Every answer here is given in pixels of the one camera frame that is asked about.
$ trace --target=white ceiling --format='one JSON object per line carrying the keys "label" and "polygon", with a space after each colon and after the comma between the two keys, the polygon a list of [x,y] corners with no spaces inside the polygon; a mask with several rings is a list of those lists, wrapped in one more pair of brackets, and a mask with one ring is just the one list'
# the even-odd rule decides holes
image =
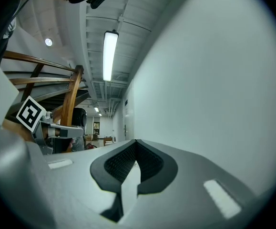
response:
{"label": "white ceiling", "polygon": [[[88,62],[84,75],[88,87],[92,89],[92,100],[83,105],[99,106],[103,115],[109,111],[114,113],[117,103],[124,94],[129,74],[139,57],[146,39],[149,37],[160,15],[171,0],[106,0],[93,10],[84,3],[84,26],[81,35],[85,57],[77,57],[77,50],[73,48],[70,28],[71,23],[64,16],[64,1],[60,0],[31,0],[19,14],[20,26],[37,40],[44,42],[45,38],[52,38],[54,45],[50,50],[57,52],[72,67],[76,63],[84,64],[77,58],[85,58]],[[102,79],[102,51],[104,33],[116,30],[119,39],[115,52],[112,81],[105,83]]]}

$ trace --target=round ceiling light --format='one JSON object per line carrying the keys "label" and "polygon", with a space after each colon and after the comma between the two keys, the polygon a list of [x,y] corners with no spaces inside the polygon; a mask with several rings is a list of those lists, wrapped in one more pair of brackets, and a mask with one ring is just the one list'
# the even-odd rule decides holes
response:
{"label": "round ceiling light", "polygon": [[47,38],[44,42],[45,42],[46,45],[49,46],[49,47],[51,47],[52,44],[53,44],[53,41],[52,41],[52,39],[50,39],[50,38]]}

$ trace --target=ceiling light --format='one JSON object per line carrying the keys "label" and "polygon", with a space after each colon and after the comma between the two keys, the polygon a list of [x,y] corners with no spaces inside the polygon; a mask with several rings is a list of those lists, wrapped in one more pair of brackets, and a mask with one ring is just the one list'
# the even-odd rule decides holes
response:
{"label": "ceiling light", "polygon": [[103,79],[104,81],[111,80],[112,65],[115,48],[117,46],[119,34],[113,31],[106,31],[104,35],[103,49]]}
{"label": "ceiling light", "polygon": [[53,41],[52,41],[52,39],[50,39],[50,38],[47,38],[46,40],[44,40],[44,42],[45,42],[46,45],[49,46],[49,47],[51,47],[52,44],[53,44]]}

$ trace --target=white rectangular sticker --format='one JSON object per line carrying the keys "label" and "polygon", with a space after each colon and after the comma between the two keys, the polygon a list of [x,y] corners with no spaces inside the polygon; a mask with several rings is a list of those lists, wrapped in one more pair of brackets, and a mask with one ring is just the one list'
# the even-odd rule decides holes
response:
{"label": "white rectangular sticker", "polygon": [[204,183],[206,191],[225,219],[230,219],[242,211],[236,201],[215,180]]}
{"label": "white rectangular sticker", "polygon": [[31,96],[28,96],[20,108],[16,118],[31,132],[34,132],[37,123],[47,111]]}

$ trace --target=white door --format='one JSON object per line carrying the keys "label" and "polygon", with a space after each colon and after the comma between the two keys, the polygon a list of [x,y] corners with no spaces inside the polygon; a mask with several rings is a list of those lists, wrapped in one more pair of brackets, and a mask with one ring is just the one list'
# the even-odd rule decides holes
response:
{"label": "white door", "polygon": [[134,111],[133,111],[133,88],[129,85],[123,101],[124,135],[125,140],[134,139]]}

